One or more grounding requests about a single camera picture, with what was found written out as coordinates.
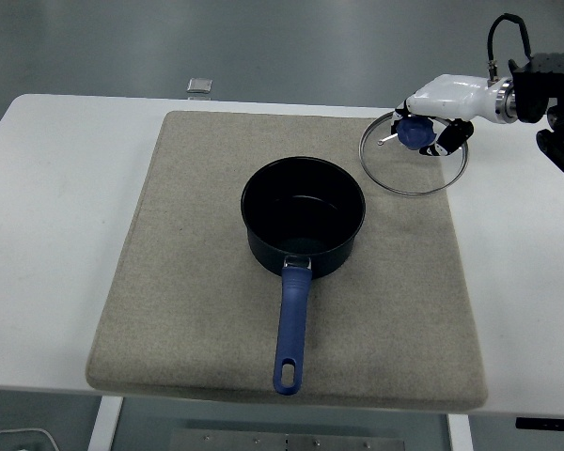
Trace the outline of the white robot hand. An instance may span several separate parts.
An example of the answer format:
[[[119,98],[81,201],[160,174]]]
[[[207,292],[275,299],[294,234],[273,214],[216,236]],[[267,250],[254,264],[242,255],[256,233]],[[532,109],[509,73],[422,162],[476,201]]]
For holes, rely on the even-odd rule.
[[[410,150],[448,156],[474,133],[472,120],[496,124],[516,121],[513,82],[443,74],[406,98],[393,113],[391,132]]]

